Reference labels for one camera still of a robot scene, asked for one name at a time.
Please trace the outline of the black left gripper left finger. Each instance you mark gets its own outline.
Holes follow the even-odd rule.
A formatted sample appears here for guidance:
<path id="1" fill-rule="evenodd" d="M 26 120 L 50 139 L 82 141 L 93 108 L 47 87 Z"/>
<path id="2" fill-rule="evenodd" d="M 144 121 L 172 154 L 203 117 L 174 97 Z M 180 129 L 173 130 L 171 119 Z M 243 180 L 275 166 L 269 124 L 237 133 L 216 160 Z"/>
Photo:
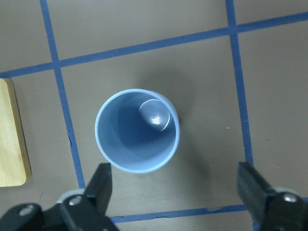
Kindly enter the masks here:
<path id="1" fill-rule="evenodd" d="M 83 192 L 67 194 L 60 203 L 61 216 L 70 231 L 116 231 L 106 216 L 112 194 L 111 164 L 99 164 Z"/>

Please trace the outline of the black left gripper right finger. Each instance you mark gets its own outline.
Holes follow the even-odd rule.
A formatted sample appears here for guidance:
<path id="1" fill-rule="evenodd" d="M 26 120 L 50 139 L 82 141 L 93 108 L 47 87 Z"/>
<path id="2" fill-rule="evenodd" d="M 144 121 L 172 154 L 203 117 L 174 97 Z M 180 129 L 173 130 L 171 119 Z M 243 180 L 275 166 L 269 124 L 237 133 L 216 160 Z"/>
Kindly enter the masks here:
<path id="1" fill-rule="evenodd" d="M 237 167 L 237 193 L 261 231 L 306 231 L 308 203 L 291 189 L 272 187 L 249 163 Z"/>

